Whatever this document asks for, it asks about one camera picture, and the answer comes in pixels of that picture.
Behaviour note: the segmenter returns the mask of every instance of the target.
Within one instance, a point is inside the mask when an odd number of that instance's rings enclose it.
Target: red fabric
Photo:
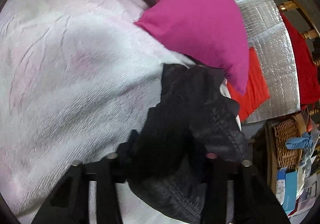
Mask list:
[[[320,99],[318,69],[313,63],[305,39],[283,14],[281,14],[281,16],[290,36],[297,66],[300,104],[307,105],[315,103]]]
[[[240,95],[229,81],[227,87],[231,98],[240,104],[239,117],[241,122],[253,113],[264,101],[270,98],[259,59],[253,47],[249,49],[249,79],[244,96]]]

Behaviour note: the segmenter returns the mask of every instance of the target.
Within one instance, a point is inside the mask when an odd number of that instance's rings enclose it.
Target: blue glove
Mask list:
[[[285,143],[285,146],[289,150],[311,148],[312,145],[312,135],[309,135],[307,132],[303,133],[302,137],[289,138]]]

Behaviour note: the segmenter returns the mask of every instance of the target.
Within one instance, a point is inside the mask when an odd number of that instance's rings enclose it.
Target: white blanket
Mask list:
[[[192,64],[132,24],[147,7],[8,0],[0,13],[0,192],[22,224],[74,159],[100,160],[141,130],[160,101],[164,63]],[[117,191],[124,224],[181,223],[127,184]]]

